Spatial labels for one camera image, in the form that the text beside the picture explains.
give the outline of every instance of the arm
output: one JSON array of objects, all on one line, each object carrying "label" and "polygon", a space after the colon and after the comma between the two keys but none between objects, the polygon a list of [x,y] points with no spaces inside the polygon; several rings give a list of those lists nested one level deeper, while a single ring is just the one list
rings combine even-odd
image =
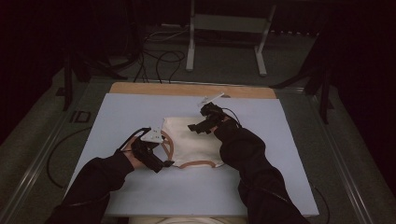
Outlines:
[{"label": "arm", "polygon": [[282,174],[265,158],[265,144],[257,135],[230,119],[213,131],[222,142],[221,158],[239,171],[248,223],[308,223],[290,200]]},{"label": "arm", "polygon": [[109,192],[120,189],[125,176],[141,165],[130,151],[87,162],[46,223],[101,223]]}]

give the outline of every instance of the cable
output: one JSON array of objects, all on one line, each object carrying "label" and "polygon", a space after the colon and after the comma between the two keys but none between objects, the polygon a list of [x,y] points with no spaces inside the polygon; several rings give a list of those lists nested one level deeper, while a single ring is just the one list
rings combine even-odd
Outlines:
[{"label": "cable", "polygon": [[51,176],[51,174],[50,174],[50,159],[52,158],[53,153],[54,153],[55,150],[58,148],[58,146],[59,146],[62,142],[64,142],[65,140],[67,140],[68,138],[74,136],[75,134],[78,134],[78,133],[82,133],[82,132],[84,132],[84,131],[87,131],[87,130],[89,130],[89,129],[91,129],[91,128],[92,128],[92,127],[88,127],[88,128],[85,128],[85,129],[76,131],[76,132],[74,132],[74,133],[70,133],[70,134],[67,135],[65,138],[63,138],[61,141],[59,141],[59,142],[53,147],[52,151],[50,152],[49,157],[47,158],[47,176],[49,177],[49,180],[52,182],[52,184],[54,184],[56,187],[58,187],[58,188],[60,188],[60,189],[65,189],[65,187],[66,187],[67,185],[62,186],[61,184],[58,184],[58,183],[52,178],[52,176]]},{"label": "cable", "polygon": [[137,78],[139,77],[139,74],[141,71],[143,71],[142,74],[142,78],[143,78],[143,82],[145,82],[145,78],[146,81],[149,82],[149,79],[147,77],[146,74],[146,66],[145,66],[145,55],[143,54],[143,51],[141,51],[139,58],[138,58],[138,63],[140,64],[139,70],[137,71],[135,77],[134,77],[134,82],[136,82]]},{"label": "cable", "polygon": [[[184,30],[184,31],[170,31],[170,32],[156,32],[156,33],[153,33],[153,34],[149,35],[148,38],[147,38],[147,41],[151,41],[151,42],[163,42],[163,41],[169,40],[169,39],[171,39],[171,38],[173,38],[173,37],[175,37],[175,36],[178,36],[178,35],[182,35],[182,34],[184,34],[184,33],[187,33],[187,32],[188,32],[188,30]],[[154,36],[154,35],[158,35],[158,34],[174,34],[174,33],[176,33],[176,34],[175,34],[175,35],[170,35],[170,36],[168,36],[168,37],[166,37],[166,38],[164,38],[164,39],[150,39],[150,37],[152,37],[152,36]]]},{"label": "cable", "polygon": [[329,224],[329,222],[330,222],[330,208],[329,208],[329,205],[327,204],[326,199],[324,198],[323,194],[319,191],[319,189],[314,184],[312,184],[310,181],[308,181],[308,183],[312,186],[312,188],[314,190],[317,191],[317,193],[320,195],[321,199],[323,200],[324,204],[326,205],[326,210],[327,210],[326,224]]},{"label": "cable", "polygon": [[242,128],[241,122],[239,122],[238,117],[236,116],[236,114],[235,114],[231,109],[229,109],[229,108],[222,108],[222,109],[223,109],[223,110],[228,110],[228,111],[230,111],[231,113],[233,113],[233,116],[235,117],[235,119],[233,119],[233,118],[230,118],[230,119],[235,120],[236,123],[238,123],[239,128]]},{"label": "cable", "polygon": [[[158,65],[160,64],[161,61],[166,62],[165,60],[163,60],[163,56],[165,56],[166,54],[169,54],[169,53],[172,53],[172,54],[174,54],[174,55],[176,55],[176,56],[178,57],[178,55],[177,55],[176,53],[174,53],[173,51],[166,51],[165,53],[163,53],[163,54],[158,58],[157,63],[156,63],[156,65],[155,65],[155,72],[156,72],[156,74],[157,74],[158,79],[160,80],[160,83],[163,83],[163,82],[161,81],[161,76],[160,76],[160,71],[158,70]],[[180,65],[181,65],[181,60],[180,60],[179,57],[178,57],[177,62],[178,62],[177,69],[175,69],[175,70],[172,72],[171,76],[170,76],[169,79],[168,79],[169,84],[171,83],[172,76],[175,74],[175,72],[178,70],[178,68],[179,68]]]},{"label": "cable", "polygon": [[235,42],[241,42],[247,39],[247,36],[251,34],[249,33],[241,33],[241,32],[221,32],[221,31],[204,31],[196,32],[195,38],[196,40],[201,40],[206,43],[216,43],[216,44],[234,44]]},{"label": "cable", "polygon": [[151,56],[151,57],[153,57],[153,58],[155,58],[155,59],[157,59],[157,60],[160,59],[160,57],[157,57],[157,56],[155,56],[155,55],[153,55],[153,54],[150,54],[150,53],[148,53],[148,51],[174,52],[174,53],[179,53],[179,54],[181,54],[181,57],[179,57],[179,56],[177,55],[178,60],[168,61],[168,60],[161,59],[161,60],[162,60],[163,62],[165,62],[165,63],[178,63],[178,62],[183,61],[184,58],[186,58],[186,55],[185,55],[182,51],[180,51],[180,50],[153,50],[153,49],[146,49],[146,50],[144,50],[144,53],[146,53],[148,56]]}]

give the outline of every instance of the table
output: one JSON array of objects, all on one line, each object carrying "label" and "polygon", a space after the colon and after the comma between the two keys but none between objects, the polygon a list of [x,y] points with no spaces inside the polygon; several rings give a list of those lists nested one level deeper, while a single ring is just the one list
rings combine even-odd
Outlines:
[{"label": "table", "polygon": [[262,49],[264,48],[265,40],[268,36],[271,21],[274,17],[276,6],[271,6],[269,15],[265,18],[245,18],[219,15],[206,15],[195,13],[195,0],[191,0],[191,15],[190,15],[190,44],[187,54],[186,70],[192,71],[194,66],[195,54],[195,29],[206,29],[216,31],[234,31],[262,34],[262,40],[258,46],[254,48],[256,61],[259,68],[259,75],[265,77],[267,71],[262,58]]},{"label": "table", "polygon": [[[115,83],[102,103],[72,181],[87,161],[110,156],[137,129],[161,125],[165,117],[201,116],[197,103],[202,96],[220,91],[231,98],[219,98],[215,103],[231,108],[246,127],[267,138],[264,140],[267,158],[284,174],[291,199],[303,215],[317,215],[318,209],[289,125],[284,114],[278,113],[283,109],[274,92],[266,88]],[[261,132],[262,126],[271,129]],[[165,158],[160,150],[154,151],[160,159]],[[111,193],[106,214],[115,217],[242,217],[247,209],[237,193],[238,181],[239,174],[228,165],[170,167],[158,174],[139,169],[126,177],[122,189]]]}]

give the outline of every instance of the metal stand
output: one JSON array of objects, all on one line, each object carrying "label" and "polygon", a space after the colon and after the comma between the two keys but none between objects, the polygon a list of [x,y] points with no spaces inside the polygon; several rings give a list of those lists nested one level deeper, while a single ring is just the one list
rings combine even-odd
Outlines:
[{"label": "metal stand", "polygon": [[195,29],[205,29],[262,34],[262,41],[259,46],[254,48],[254,53],[256,55],[257,65],[259,68],[259,75],[262,77],[267,76],[264,60],[262,58],[262,49],[271,27],[271,21],[274,17],[276,6],[271,7],[271,11],[266,19],[195,14],[194,8],[195,0],[191,0],[190,44],[187,54],[187,71],[191,72],[194,67],[194,31]]},{"label": "metal stand", "polygon": [[305,72],[300,72],[297,76],[291,77],[288,80],[285,80],[279,84],[270,86],[270,88],[283,89],[298,80],[301,80],[305,77],[310,77],[308,83],[304,87],[304,92],[308,95],[314,95],[318,92],[318,89],[321,86],[319,114],[323,122],[328,124],[329,122],[327,121],[327,108],[329,104],[331,75],[332,75],[331,68],[322,68],[317,66],[310,68]]}]

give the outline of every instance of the tripod leg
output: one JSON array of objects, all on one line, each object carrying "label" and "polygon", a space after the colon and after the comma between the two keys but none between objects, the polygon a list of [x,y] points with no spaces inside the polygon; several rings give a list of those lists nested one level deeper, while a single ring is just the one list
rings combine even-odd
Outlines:
[{"label": "tripod leg", "polygon": [[191,14],[190,14],[190,44],[189,51],[187,53],[187,64],[186,70],[192,72],[194,68],[194,55],[195,55],[195,41],[194,41],[194,30],[195,30],[195,1],[191,0]]},{"label": "tripod leg", "polygon": [[73,101],[72,62],[70,52],[64,55],[64,111]]},{"label": "tripod leg", "polygon": [[275,85],[272,85],[272,86],[269,86],[269,87],[272,88],[272,89],[283,89],[283,88],[288,87],[289,85],[293,84],[294,82],[299,81],[299,80],[301,80],[301,79],[303,79],[305,77],[313,77],[313,76],[315,76],[318,73],[319,70],[320,69],[318,67],[310,68],[307,71],[300,72],[298,75],[296,75],[294,77],[291,77],[291,78],[289,78],[289,79],[287,79],[287,80],[285,80],[285,81],[283,81],[281,83],[278,83],[278,84],[275,84]]},{"label": "tripod leg", "polygon": [[123,80],[128,79],[128,77],[120,76],[119,74],[111,71],[110,69],[104,67],[103,65],[99,64],[98,62],[96,62],[96,61],[92,60],[91,58],[87,57],[83,53],[77,52],[76,54],[83,61],[85,61],[86,63],[90,64],[92,67],[95,67],[95,68],[101,70],[102,72],[104,72],[106,75],[108,75],[110,77],[113,77],[115,79],[123,79]]},{"label": "tripod leg", "polygon": [[79,82],[89,82],[91,75],[87,70],[87,65],[77,56],[75,52],[70,54],[70,63],[72,71],[75,73],[76,78]]}]

